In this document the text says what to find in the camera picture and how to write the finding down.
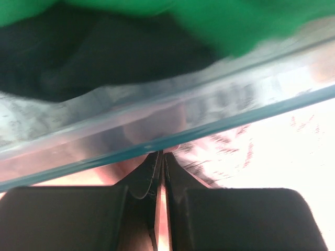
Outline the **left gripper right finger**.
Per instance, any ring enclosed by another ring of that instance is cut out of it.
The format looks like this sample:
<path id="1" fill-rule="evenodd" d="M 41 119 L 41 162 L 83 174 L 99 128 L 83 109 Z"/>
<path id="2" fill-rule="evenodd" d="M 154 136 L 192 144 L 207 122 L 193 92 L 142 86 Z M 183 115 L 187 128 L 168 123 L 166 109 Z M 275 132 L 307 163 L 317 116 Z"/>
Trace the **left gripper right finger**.
<path id="1" fill-rule="evenodd" d="M 285 188 L 207 188 L 164 157 L 173 250 L 326 250 L 303 197 Z"/>

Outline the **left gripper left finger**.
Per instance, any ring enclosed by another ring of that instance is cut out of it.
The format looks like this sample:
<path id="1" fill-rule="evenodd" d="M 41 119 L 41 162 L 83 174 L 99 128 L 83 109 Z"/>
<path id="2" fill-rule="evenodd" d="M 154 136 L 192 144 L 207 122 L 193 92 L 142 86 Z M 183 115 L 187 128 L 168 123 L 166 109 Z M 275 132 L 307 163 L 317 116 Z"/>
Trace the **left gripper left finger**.
<path id="1" fill-rule="evenodd" d="M 162 152 L 112 186 L 17 187 L 1 199 L 1 250 L 157 250 Z"/>

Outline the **pink t shirt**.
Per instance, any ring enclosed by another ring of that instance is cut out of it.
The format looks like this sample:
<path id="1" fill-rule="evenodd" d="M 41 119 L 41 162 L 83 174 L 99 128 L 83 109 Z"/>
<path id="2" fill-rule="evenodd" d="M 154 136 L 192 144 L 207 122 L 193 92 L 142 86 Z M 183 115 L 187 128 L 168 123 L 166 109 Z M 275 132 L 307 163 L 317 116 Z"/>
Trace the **pink t shirt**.
<path id="1" fill-rule="evenodd" d="M 144 161 L 112 186 L 95 188 L 98 232 L 95 250 L 171 250 L 169 198 L 162 151 Z"/>

